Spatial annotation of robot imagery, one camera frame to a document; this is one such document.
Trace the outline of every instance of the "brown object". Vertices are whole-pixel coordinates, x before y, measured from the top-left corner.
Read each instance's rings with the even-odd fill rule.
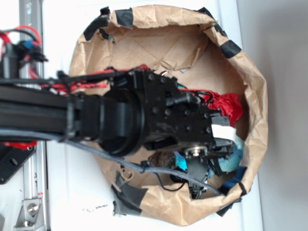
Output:
[[[149,157],[150,165],[153,167],[171,168],[175,164],[175,156],[172,152],[156,152]]]
[[[86,40],[84,35],[79,38],[70,75],[100,71],[108,66],[122,69],[146,64],[156,73],[167,70],[167,76],[176,76],[179,83],[188,88],[210,89],[219,94],[238,93],[244,115],[236,128],[237,134],[245,140],[241,165],[247,167],[242,184],[250,191],[268,142],[268,95],[262,74],[243,51],[215,29],[217,22],[204,13],[160,5],[136,7],[127,11],[127,16],[130,13],[133,16],[132,28],[121,26],[119,22],[123,22],[117,18],[117,13],[119,11],[111,13],[108,26],[102,27],[104,38],[98,31],[91,40]],[[103,94],[104,91],[88,93]],[[141,148],[127,160],[138,163],[152,154]],[[126,184],[136,187],[136,192],[147,189],[139,203],[135,203],[141,216],[176,225],[201,220],[234,202],[242,193],[237,184],[227,196],[214,196],[209,192],[205,199],[192,200],[187,184],[179,191],[168,192],[162,189],[154,174],[140,174],[129,169],[123,172],[117,163],[97,160],[107,182],[119,192],[125,193],[116,181],[119,172]],[[210,183],[219,187],[223,180],[214,177]]]

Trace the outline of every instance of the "brown paper bag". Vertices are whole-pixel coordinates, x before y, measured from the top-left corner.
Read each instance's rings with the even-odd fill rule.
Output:
[[[247,170],[241,188],[235,185],[224,196],[205,193],[192,200],[187,184],[176,192],[162,189],[154,174],[140,174],[117,163],[97,158],[115,195],[115,212],[141,215],[176,225],[192,224],[236,201],[249,192],[267,149],[268,95],[262,74],[241,49],[228,39],[205,9],[191,11],[171,6],[148,5],[110,13],[101,9],[79,38],[70,75],[134,68],[146,64],[160,73],[176,76],[188,88],[203,88],[219,94],[234,92],[244,109],[236,123],[237,135],[245,140],[241,162]],[[89,90],[104,94],[106,90]],[[140,162],[153,154],[144,148],[127,160]],[[179,184],[168,177],[170,189]],[[230,176],[213,177],[219,187]]]

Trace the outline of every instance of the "gray wall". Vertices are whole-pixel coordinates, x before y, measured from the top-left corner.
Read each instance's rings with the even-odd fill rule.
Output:
[[[308,1],[238,0],[238,9],[244,50],[268,82],[264,230],[308,230]]]

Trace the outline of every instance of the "black bracket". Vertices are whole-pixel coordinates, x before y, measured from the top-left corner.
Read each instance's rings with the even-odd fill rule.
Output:
[[[21,150],[0,143],[0,185],[6,184],[34,151],[34,147]]]

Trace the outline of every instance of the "red cloth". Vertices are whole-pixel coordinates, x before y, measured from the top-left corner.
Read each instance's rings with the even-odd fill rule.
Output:
[[[213,95],[212,103],[208,104],[208,108],[221,110],[223,116],[227,116],[230,121],[230,125],[234,127],[235,122],[238,121],[243,115],[243,109],[241,103],[238,101],[238,94],[227,93],[219,95],[216,92],[210,92]],[[210,95],[205,95],[204,99],[208,101]]]

